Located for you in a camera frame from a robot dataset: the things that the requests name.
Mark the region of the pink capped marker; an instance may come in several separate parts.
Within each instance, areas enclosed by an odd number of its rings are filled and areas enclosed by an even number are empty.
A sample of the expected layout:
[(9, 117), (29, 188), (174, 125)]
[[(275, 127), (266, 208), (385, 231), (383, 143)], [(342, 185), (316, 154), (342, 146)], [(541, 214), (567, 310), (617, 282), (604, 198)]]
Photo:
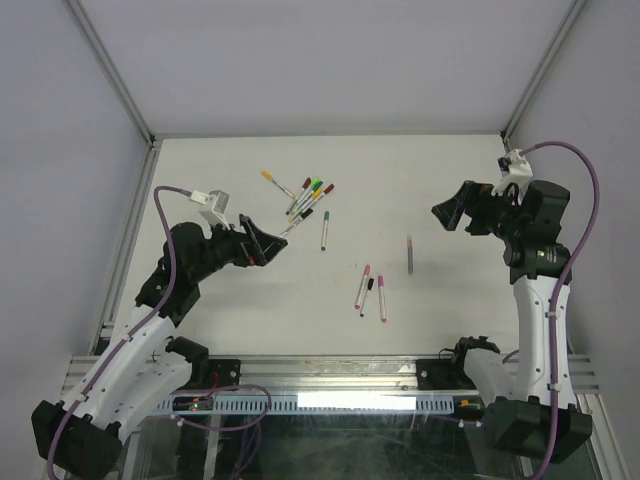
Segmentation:
[(357, 292), (356, 299), (355, 299), (354, 308), (356, 310), (360, 310), (361, 309), (364, 293), (366, 291), (368, 280), (370, 278), (370, 270), (371, 270), (371, 266), (369, 264), (366, 264), (365, 267), (364, 267), (364, 271), (363, 271), (363, 274), (362, 274), (362, 277), (361, 277), (361, 280), (360, 280), (358, 292)]

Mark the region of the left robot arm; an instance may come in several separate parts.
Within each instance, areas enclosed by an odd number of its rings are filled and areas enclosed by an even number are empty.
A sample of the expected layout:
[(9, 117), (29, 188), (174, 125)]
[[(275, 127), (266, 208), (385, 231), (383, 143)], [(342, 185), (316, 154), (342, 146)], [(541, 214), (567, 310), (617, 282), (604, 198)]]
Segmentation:
[(193, 222), (168, 230), (163, 255), (119, 336), (61, 400), (42, 401), (32, 413), (37, 449), (50, 470), (105, 478), (158, 403), (182, 387), (212, 385), (208, 348), (177, 333), (200, 298), (200, 283), (227, 265), (264, 267), (288, 244), (248, 216), (239, 221), (239, 230), (216, 225), (209, 235)]

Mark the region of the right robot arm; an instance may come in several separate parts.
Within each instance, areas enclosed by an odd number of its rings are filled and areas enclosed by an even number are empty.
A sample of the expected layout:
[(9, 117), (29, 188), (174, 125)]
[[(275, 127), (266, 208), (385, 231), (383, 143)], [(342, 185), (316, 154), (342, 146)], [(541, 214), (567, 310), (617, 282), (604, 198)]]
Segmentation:
[(475, 386), (485, 404), (489, 446), (544, 465), (566, 460), (593, 430), (591, 417), (578, 410), (569, 373), (571, 253), (557, 240), (569, 200), (567, 189), (548, 181), (536, 180), (524, 193), (510, 183), (503, 195), (490, 184), (465, 181), (432, 209), (447, 231), (468, 216), (466, 232), (504, 243), (519, 328), (516, 373), (487, 337), (462, 337), (433, 380), (438, 386)]

